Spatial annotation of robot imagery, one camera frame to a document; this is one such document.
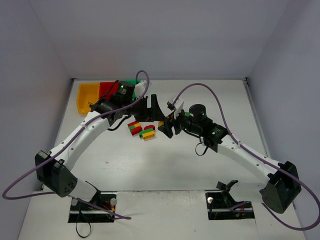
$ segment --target white wall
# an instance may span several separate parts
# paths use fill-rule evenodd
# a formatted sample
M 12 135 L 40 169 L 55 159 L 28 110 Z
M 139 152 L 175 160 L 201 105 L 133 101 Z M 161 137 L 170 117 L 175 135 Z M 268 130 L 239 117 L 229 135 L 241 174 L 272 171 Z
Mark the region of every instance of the white wall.
M 39 150 L 53 147 L 70 90 L 70 79 L 27 0 L 0 3 L 0 192 L 34 167 Z M 39 187 L 36 174 L 10 196 Z M 2 240 L 15 240 L 29 199 L 0 197 Z
M 247 77 L 289 0 L 30 0 L 73 77 Z
M 249 87 L 272 157 L 291 161 L 320 197 L 320 1 L 292 0 L 260 56 Z M 296 201 L 303 226 L 318 216 L 306 190 Z M 305 232 L 317 240 L 320 227 Z

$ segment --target toy block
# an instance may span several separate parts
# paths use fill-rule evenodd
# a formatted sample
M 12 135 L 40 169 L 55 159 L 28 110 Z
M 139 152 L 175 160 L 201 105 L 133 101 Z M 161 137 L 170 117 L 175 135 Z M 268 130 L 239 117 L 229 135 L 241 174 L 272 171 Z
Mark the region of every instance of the toy block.
M 141 126 L 137 126 L 134 129 L 131 130 L 131 135 L 134 136 L 138 133 L 140 133 L 142 131 L 142 127 Z
M 154 130 L 152 129 L 152 128 L 148 128 L 148 129 L 146 129 L 146 130 L 143 130 L 143 131 L 141 131 L 140 133 L 139 133 L 139 136 L 140 136 L 140 138 L 142 138 L 143 136 L 143 134 L 146 134 L 146 133 L 149 133 L 149 132 L 153 132 Z
M 150 131 L 150 132 L 144 133 L 142 136 L 143 136 L 143 140 L 151 139 L 155 137 L 155 132 Z
M 143 130 L 147 130 L 147 129 L 156 130 L 156 127 L 154 125 L 148 125 L 148 126 L 145 126 Z
M 133 126 L 133 125 L 138 124 L 138 123 L 139 123 L 138 121 L 130 122 L 130 123 L 128 124 L 128 128 L 129 128 L 130 126 Z

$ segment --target gray wall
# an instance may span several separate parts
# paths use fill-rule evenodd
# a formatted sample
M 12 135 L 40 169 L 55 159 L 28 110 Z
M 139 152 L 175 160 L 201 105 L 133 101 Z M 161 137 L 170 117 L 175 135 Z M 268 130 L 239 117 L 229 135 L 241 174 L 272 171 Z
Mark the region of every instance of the gray wall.
M 289 0 L 30 0 L 73 77 L 247 77 Z
M 39 150 L 53 147 L 70 90 L 69 76 L 27 0 L 0 4 L 0 192 L 34 167 Z M 17 196 L 39 187 L 36 175 Z M 29 199 L 0 197 L 2 240 L 15 240 Z
M 273 158 L 296 164 L 320 197 L 320 1 L 292 0 L 261 54 L 249 87 Z M 303 226 L 318 210 L 303 190 L 297 197 Z M 320 227 L 305 232 L 317 240 Z

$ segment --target white table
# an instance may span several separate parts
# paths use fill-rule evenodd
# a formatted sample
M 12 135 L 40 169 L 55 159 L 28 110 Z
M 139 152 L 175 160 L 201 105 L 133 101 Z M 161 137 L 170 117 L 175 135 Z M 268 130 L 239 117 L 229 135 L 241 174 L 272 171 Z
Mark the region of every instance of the white table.
M 87 82 L 93 81 L 74 82 L 56 144 L 85 117 L 78 114 L 76 99 L 79 84 Z M 232 132 L 242 142 L 264 153 L 242 81 L 154 80 L 151 91 L 157 94 L 161 109 L 168 114 L 168 99 L 194 82 L 205 83 L 216 92 Z M 207 89 L 192 87 L 182 98 L 186 111 L 193 104 L 203 104 L 208 117 L 223 125 L 219 108 Z M 89 239 L 305 239 L 303 233 L 280 225 L 258 203 L 253 204 L 255 220 L 209 221 L 204 190 L 214 190 L 217 181 L 239 180 L 241 184 L 252 184 L 258 181 L 256 177 L 211 150 L 198 157 L 194 150 L 197 140 L 185 133 L 168 139 L 157 131 L 156 138 L 146 142 L 138 136 L 132 137 L 126 126 L 132 121 L 127 120 L 115 132 L 101 134 L 72 170 L 76 177 L 102 191 L 118 191 L 117 212 L 132 216 L 132 220 L 92 224 Z M 32 198 L 19 239 L 79 239 L 75 224 L 67 223 L 69 208 L 69 198 L 55 195 Z M 292 206 L 281 218 L 299 226 Z

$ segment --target yellow bin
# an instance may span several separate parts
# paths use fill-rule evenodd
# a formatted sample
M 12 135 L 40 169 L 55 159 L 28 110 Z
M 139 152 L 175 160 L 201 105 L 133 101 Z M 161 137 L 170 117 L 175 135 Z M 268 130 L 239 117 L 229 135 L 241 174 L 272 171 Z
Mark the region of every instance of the yellow bin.
M 78 96 L 76 98 L 76 106 L 79 114 L 87 114 L 90 112 L 89 103 L 95 104 L 99 99 L 100 83 L 81 83 L 79 85 Z

